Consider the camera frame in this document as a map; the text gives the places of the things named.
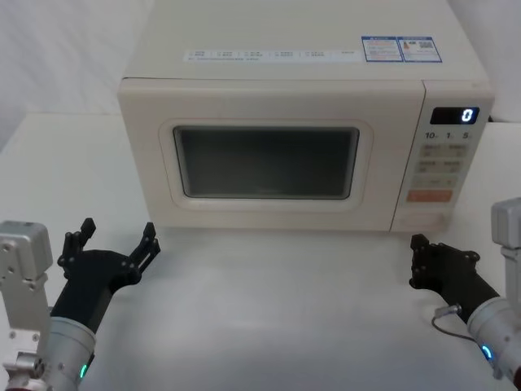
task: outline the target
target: orange button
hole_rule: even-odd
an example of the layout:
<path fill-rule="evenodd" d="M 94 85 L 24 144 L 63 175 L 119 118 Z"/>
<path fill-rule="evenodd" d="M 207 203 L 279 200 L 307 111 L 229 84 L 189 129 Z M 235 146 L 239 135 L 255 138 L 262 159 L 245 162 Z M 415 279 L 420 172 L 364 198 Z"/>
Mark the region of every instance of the orange button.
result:
<path fill-rule="evenodd" d="M 411 190 L 408 202 L 449 202 L 453 198 L 452 190 Z"/>

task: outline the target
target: microwave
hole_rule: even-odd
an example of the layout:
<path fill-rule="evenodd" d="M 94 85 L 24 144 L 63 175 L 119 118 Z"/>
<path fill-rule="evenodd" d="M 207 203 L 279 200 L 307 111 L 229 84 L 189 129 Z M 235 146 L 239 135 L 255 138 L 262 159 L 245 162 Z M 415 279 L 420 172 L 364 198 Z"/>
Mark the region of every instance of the microwave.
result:
<path fill-rule="evenodd" d="M 118 93 L 160 226 L 443 230 L 493 105 L 444 0 L 156 0 Z"/>

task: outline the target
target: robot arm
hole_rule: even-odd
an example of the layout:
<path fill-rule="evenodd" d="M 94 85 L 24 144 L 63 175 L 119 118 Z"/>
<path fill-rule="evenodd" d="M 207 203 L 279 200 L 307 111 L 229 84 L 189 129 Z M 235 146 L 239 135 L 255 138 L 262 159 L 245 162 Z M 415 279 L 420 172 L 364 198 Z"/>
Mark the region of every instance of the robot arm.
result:
<path fill-rule="evenodd" d="M 521 199 L 492 208 L 493 241 L 506 259 L 506 298 L 499 297 L 477 273 L 479 255 L 445 244 L 430 244 L 423 235 L 411 240 L 414 252 L 410 285 L 440 294 L 466 323 L 497 379 L 506 376 L 521 389 Z"/>
<path fill-rule="evenodd" d="M 58 264 L 68 281 L 49 314 L 43 289 L 52 264 L 46 228 L 0 224 L 2 294 L 11 327 L 4 360 L 7 390 L 76 391 L 94 359 L 95 333 L 112 296 L 138 283 L 160 252 L 152 223 L 130 256 L 83 251 L 95 228 L 86 219 L 80 231 L 65 235 Z"/>

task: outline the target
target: white table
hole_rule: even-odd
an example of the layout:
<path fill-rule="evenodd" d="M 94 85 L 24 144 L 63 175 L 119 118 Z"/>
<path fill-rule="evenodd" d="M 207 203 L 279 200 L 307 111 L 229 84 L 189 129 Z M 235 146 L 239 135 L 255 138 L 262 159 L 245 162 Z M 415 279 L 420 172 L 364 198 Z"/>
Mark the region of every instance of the white table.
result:
<path fill-rule="evenodd" d="M 449 231 L 429 238 L 480 253 L 499 292 L 489 209 L 521 195 L 520 150 L 521 125 L 490 125 Z M 98 226 L 89 248 L 123 253 L 148 219 L 118 116 L 28 116 L 0 183 L 0 221 L 45 223 L 55 258 L 84 217 Z M 82 390 L 514 389 L 475 345 L 432 329 L 443 301 L 409 287 L 409 235 L 162 230 L 160 243 L 142 282 L 114 296 Z M 49 277 L 53 303 L 65 280 L 57 265 Z M 465 331 L 456 317 L 441 324 Z M 0 336 L 2 351 L 4 314 Z"/>

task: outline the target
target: microwave window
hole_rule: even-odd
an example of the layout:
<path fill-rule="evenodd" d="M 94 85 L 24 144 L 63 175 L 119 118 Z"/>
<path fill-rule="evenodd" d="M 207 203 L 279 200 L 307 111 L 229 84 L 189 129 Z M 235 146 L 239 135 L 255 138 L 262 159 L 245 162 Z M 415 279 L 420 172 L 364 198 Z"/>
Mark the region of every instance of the microwave window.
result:
<path fill-rule="evenodd" d="M 193 198 L 345 200 L 356 128 L 178 126 L 183 190 Z"/>

